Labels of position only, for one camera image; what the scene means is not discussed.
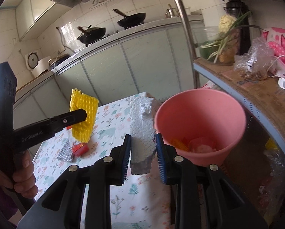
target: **metal screw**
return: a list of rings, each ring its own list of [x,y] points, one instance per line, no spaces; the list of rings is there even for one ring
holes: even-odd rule
[[[176,162],[183,162],[183,157],[181,157],[181,156],[176,156],[175,158],[174,158],[174,160],[176,161]]]
[[[219,167],[217,165],[215,165],[215,164],[212,164],[212,165],[209,166],[209,169],[211,169],[213,171],[216,171],[216,170],[219,169]]]
[[[77,165],[71,165],[68,170],[71,171],[71,172],[74,172],[78,169],[78,166]]]
[[[106,163],[109,163],[109,162],[113,161],[113,158],[110,156],[106,156],[106,157],[104,157],[103,161],[105,161]]]

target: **white styrofoam block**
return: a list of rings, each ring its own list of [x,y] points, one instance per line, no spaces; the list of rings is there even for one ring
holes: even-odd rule
[[[130,97],[131,172],[133,175],[150,173],[155,155],[153,118],[156,102],[149,97]]]

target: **stainless steel pot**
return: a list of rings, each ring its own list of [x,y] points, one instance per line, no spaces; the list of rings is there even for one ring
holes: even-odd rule
[[[170,3],[168,4],[168,6],[169,6],[169,9],[166,10],[165,17],[166,18],[178,17],[179,12],[177,11],[177,9],[172,7]]]

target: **floral tablecloth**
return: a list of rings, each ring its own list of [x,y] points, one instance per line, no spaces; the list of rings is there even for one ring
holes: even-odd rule
[[[141,93],[136,96],[149,96]],[[75,141],[71,130],[62,130],[54,138],[44,141],[34,157],[36,184],[39,192],[36,200],[72,164],[79,167],[93,165],[110,154],[113,147],[122,145],[130,133],[130,104],[125,98],[98,108],[89,151],[73,162],[62,162],[57,155],[66,141]],[[159,175],[157,159],[150,174],[131,175],[128,167],[123,186],[110,187],[111,221],[113,229],[168,229],[170,228],[170,189]],[[85,211],[82,211],[81,228],[84,228]]]

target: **kitchen counter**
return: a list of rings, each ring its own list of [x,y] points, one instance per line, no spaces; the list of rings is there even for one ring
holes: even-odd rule
[[[191,15],[189,16],[190,22],[202,22],[203,16],[202,15]],[[147,30],[152,30],[159,27],[165,27],[165,26],[179,26],[182,27],[181,19],[180,17],[174,17],[174,18],[168,18],[158,21],[153,21],[149,23],[145,23],[136,27],[132,27],[123,31],[120,31],[118,33],[115,33],[109,37],[103,38],[94,44],[89,45],[85,49],[77,52],[73,56],[71,56],[69,59],[65,60],[63,63],[61,63],[59,66],[56,67],[56,73],[60,73],[63,69],[66,69],[70,64],[78,63],[81,58],[84,58],[87,54],[90,54],[91,52],[96,52],[98,49],[105,47],[108,44],[114,44],[114,42],[122,40],[124,38],[128,37],[136,37],[139,33],[143,33]],[[30,90],[32,90],[34,87],[38,86],[40,83],[45,81],[46,79],[50,78],[55,74],[55,71],[47,71],[46,73],[40,75],[39,77],[35,78],[31,82],[24,85],[22,88],[20,88],[16,93],[16,101],[18,101],[21,97],[23,97],[25,94],[27,94]]]

